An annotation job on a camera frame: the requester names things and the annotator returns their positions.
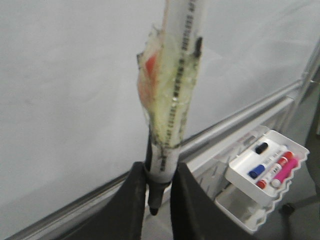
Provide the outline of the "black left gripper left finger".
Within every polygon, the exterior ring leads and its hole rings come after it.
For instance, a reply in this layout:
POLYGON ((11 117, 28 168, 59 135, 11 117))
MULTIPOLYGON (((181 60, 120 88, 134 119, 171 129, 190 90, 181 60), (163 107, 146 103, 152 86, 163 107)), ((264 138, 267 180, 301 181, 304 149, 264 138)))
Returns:
POLYGON ((129 174, 111 200, 79 226, 57 240, 140 240, 145 212, 144 164, 134 162, 129 174))

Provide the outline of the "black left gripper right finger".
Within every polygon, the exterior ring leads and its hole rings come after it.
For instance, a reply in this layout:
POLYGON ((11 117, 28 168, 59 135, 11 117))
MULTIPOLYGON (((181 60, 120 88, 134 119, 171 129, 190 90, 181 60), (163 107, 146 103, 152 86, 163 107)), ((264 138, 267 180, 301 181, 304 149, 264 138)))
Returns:
POLYGON ((185 163, 179 163, 170 193, 175 240, 235 240, 234 225, 206 195, 185 163))

